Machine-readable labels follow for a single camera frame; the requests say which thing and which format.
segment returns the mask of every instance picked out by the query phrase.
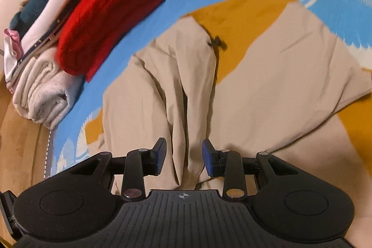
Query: yellow pattern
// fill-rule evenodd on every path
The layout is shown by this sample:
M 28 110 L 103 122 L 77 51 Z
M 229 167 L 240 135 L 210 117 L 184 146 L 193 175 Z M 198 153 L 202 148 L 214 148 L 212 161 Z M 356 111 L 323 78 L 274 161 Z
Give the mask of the yellow pattern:
M 96 142 L 99 135 L 103 133 L 102 113 L 103 111 L 101 109 L 97 118 L 89 121 L 85 126 L 85 139 L 88 145 Z
M 189 14 L 226 46 L 215 48 L 217 84 L 237 67 L 253 41 L 293 1 L 296 0 L 226 0 Z
M 337 114 L 372 176 L 372 95 L 360 98 Z

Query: metal screw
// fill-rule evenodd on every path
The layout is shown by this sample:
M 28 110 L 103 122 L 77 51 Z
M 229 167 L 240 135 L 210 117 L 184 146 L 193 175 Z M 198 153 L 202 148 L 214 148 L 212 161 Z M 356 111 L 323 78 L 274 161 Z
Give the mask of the metal screw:
M 124 190 L 123 194 L 127 198 L 138 198 L 142 195 L 142 191 L 137 188 L 128 188 Z
M 232 188 L 226 192 L 226 195 L 229 198 L 241 198 L 244 195 L 244 191 L 238 188 Z

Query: red knitted hat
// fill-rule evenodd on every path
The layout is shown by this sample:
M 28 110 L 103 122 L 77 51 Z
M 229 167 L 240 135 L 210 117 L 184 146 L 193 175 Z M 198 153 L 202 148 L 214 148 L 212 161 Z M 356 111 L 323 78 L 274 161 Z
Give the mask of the red knitted hat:
M 89 82 L 118 40 L 163 0 L 81 0 L 63 26 L 56 59 Z

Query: beige fabric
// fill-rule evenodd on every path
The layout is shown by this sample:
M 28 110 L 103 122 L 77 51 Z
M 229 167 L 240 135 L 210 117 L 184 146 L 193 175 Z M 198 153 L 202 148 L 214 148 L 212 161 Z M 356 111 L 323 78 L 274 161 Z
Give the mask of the beige fabric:
M 147 190 L 174 189 L 183 175 L 183 188 L 193 189 L 203 169 L 200 146 L 216 64 L 208 42 L 192 17 L 183 18 L 136 53 L 104 94 L 105 144 L 114 156 L 167 140 L 163 171 L 145 178 Z
M 244 156 L 273 152 L 371 88 L 341 39 L 291 2 L 216 85 L 209 139 Z
M 163 171 L 145 178 L 146 189 L 191 189 L 203 167 L 204 138 L 243 156 L 275 151 L 371 90 L 371 76 L 342 41 L 290 3 L 216 85 L 209 110 L 215 56 L 208 41 L 188 17 L 136 53 L 104 94 L 105 142 L 91 153 L 123 156 L 164 137 Z M 207 179 L 204 173 L 199 181 Z

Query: black plastic mount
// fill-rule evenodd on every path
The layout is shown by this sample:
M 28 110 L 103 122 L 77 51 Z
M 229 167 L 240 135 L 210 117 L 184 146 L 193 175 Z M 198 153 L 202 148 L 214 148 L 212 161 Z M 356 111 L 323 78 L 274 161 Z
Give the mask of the black plastic mount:
M 354 218 L 350 197 L 339 188 L 267 153 L 242 158 L 235 151 L 202 146 L 211 177 L 225 177 L 223 198 L 244 201 L 276 236 L 302 243 L 327 242 L 346 234 Z M 247 196 L 244 175 L 254 175 L 257 194 Z
M 126 157 L 101 152 L 18 198 L 2 194 L 2 213 L 11 234 L 21 235 L 17 248 L 352 247 L 343 236 L 354 207 L 340 189 L 267 152 L 242 158 L 209 140 L 202 152 L 208 174 L 225 177 L 222 197 L 216 190 L 146 197 L 143 177 L 159 175 L 166 156 L 160 138 Z M 121 195 L 110 192 L 116 174 L 123 174 Z M 248 174 L 256 195 L 247 193 Z

